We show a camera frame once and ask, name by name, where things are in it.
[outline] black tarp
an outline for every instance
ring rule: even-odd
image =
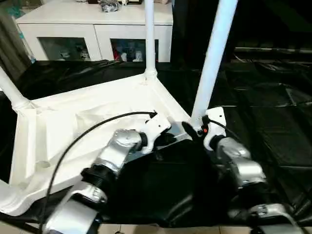
[[[29,99],[125,78],[144,64],[105,67],[100,62],[36,62],[17,86]],[[200,71],[158,64],[158,78],[191,114]],[[223,106],[227,126],[236,132],[264,168],[273,192],[303,226],[312,225],[312,72],[294,64],[234,63],[220,68],[210,107]],[[16,114],[0,96],[0,177],[8,181]],[[118,193],[103,211],[107,222],[157,223],[163,227],[244,224],[228,218],[235,192],[218,164],[192,141],[128,163]],[[66,191],[51,197],[49,212]],[[42,199],[14,220],[38,220]]]

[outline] robotic arm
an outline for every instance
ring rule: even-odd
[[[101,224],[98,210],[110,198],[127,156],[138,151],[150,153],[156,138],[170,127],[167,118],[157,114],[141,131],[116,130],[91,167],[83,169],[82,180],[48,218],[43,233],[97,234]]]
[[[253,161],[250,152],[236,140],[225,136],[224,128],[210,122],[209,119],[222,122],[224,116],[215,112],[206,112],[208,121],[204,147],[213,150],[217,158],[231,173],[238,196],[248,210],[248,225],[255,234],[303,234],[285,207],[270,195],[262,167]]]

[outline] figurine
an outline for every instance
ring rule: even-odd
[[[89,56],[89,53],[88,53],[88,50],[87,50],[87,49],[83,49],[83,50],[80,52],[80,58],[81,58],[83,61],[90,61],[90,56]]]
[[[143,56],[141,51],[136,51],[136,58],[132,62],[143,62]]]

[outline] black wire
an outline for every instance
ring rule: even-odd
[[[47,205],[48,205],[48,202],[49,202],[49,196],[50,196],[50,193],[51,193],[51,189],[52,189],[52,185],[53,185],[53,181],[55,179],[55,176],[58,172],[58,169],[60,167],[60,164],[62,163],[63,159],[65,158],[66,154],[68,153],[68,151],[81,139],[83,138],[85,135],[87,135],[89,132],[91,132],[92,130],[94,130],[95,128],[97,128],[98,126],[101,126],[109,121],[112,121],[112,120],[115,120],[115,119],[118,119],[118,118],[121,118],[121,117],[125,117],[125,116],[131,116],[131,115],[150,115],[150,117],[153,117],[155,116],[156,112],[146,112],[146,111],[137,111],[137,112],[130,112],[130,113],[125,113],[125,114],[122,114],[122,115],[119,115],[119,116],[115,116],[115,117],[112,117],[112,118],[109,118],[109,119],[106,119],[100,123],[97,123],[96,125],[92,126],[91,128],[89,128],[88,130],[86,130],[84,133],[82,133],[80,136],[78,136],[67,148],[66,150],[64,151],[64,153],[61,155],[61,157],[59,158],[56,166],[55,166],[55,169],[53,171],[53,174],[52,174],[52,177],[51,177],[51,180],[50,180],[50,183],[49,183],[49,187],[48,187],[48,190],[47,190],[47,193],[46,193],[46,196],[45,196],[45,200],[44,200],[44,204],[42,206],[42,212],[41,212],[41,219],[40,219],[40,225],[39,225],[39,234],[42,233],[42,227],[44,225],[44,215],[45,215],[45,212],[46,212],[46,208],[47,208]]]
[[[238,142],[242,143],[242,141],[240,140],[239,136],[233,132],[232,130],[228,129],[226,126],[224,126],[222,123],[219,123],[215,120],[209,119],[209,122],[214,123],[216,125],[219,125],[220,127],[224,128],[227,132],[229,132]]]

